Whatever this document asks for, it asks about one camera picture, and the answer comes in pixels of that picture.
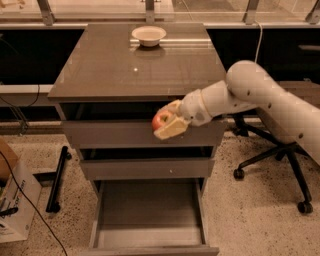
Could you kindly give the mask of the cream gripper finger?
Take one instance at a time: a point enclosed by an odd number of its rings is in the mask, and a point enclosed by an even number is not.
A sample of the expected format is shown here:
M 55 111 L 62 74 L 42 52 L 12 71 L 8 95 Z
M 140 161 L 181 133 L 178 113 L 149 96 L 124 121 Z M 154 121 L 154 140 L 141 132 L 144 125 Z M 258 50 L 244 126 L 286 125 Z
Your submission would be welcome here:
M 158 139 L 165 140 L 184 133 L 188 126 L 189 122 L 184 118 L 172 115 L 163 127 L 153 133 Z
M 169 104 L 165 105 L 164 107 L 162 107 L 158 113 L 162 114 L 162 115 L 178 115 L 180 116 L 180 105 L 181 105 L 181 101 L 180 100 L 175 100 L 170 102 Z

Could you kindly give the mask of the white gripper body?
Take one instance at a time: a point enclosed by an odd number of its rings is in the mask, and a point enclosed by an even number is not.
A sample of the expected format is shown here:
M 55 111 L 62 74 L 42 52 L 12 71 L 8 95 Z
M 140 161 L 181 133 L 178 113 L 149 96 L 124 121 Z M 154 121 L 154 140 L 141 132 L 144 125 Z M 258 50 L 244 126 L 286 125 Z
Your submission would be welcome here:
M 200 89 L 188 93 L 182 99 L 179 112 L 191 126 L 199 127 L 212 120 L 212 116 L 204 104 Z

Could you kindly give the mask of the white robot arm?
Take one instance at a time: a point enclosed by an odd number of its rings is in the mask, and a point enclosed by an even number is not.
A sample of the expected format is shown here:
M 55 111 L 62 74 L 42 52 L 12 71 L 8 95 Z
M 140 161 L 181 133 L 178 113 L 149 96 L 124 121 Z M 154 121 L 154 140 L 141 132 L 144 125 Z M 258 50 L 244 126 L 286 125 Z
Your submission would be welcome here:
M 283 89 L 257 63 L 239 61 L 226 78 L 162 107 L 152 120 L 154 135 L 165 140 L 223 114 L 251 109 L 283 143 L 298 143 L 320 164 L 320 109 Z

